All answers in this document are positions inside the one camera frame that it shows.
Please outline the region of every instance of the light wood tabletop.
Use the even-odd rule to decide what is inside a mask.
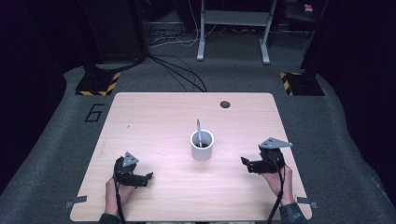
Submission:
[[[223,101],[230,107],[221,107]],[[190,136],[197,119],[215,138],[207,161],[191,155]],[[262,176],[248,172],[241,157],[261,160],[258,144],[269,137],[288,141],[270,93],[118,93],[78,193],[87,201],[75,203],[70,217],[99,220],[105,210],[105,183],[116,159],[128,151],[139,159],[135,175],[154,175],[123,206],[126,220],[266,220],[276,196]],[[293,170],[293,193],[306,197],[291,148],[281,151]],[[309,205],[299,205],[311,218]],[[274,219],[280,219],[278,212]]]

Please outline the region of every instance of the stand base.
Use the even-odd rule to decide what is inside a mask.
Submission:
[[[317,80],[301,73],[280,73],[287,95],[324,96]]]
[[[76,95],[109,95],[116,87],[120,73],[98,70],[95,74],[85,73],[76,87]]]

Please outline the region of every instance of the person's left hand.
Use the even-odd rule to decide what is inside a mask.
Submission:
[[[119,187],[119,195],[121,205],[124,205],[126,201],[128,201],[129,196],[134,190],[134,186],[124,186],[120,185]],[[117,207],[117,198],[116,198],[116,189],[114,186],[114,179],[111,177],[106,182],[106,208],[105,213],[113,216],[118,216],[119,211]]]

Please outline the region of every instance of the yellow and black hazard tape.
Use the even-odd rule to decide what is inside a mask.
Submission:
[[[114,75],[106,91],[76,91],[76,95],[109,95],[111,94],[111,92],[113,92],[114,88],[116,87],[119,77],[120,77],[120,73]]]
[[[293,95],[293,92],[291,91],[290,84],[287,79],[287,75],[297,75],[298,76],[300,74],[301,73],[285,73],[285,72],[280,73],[280,77],[282,78],[282,82],[283,82],[283,87],[285,88],[287,95]]]

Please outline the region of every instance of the cup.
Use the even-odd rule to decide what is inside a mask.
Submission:
[[[198,131],[192,133],[191,141],[191,155],[198,161],[207,161],[212,156],[212,147],[215,141],[213,134],[207,130],[201,130],[201,143],[199,145]]]

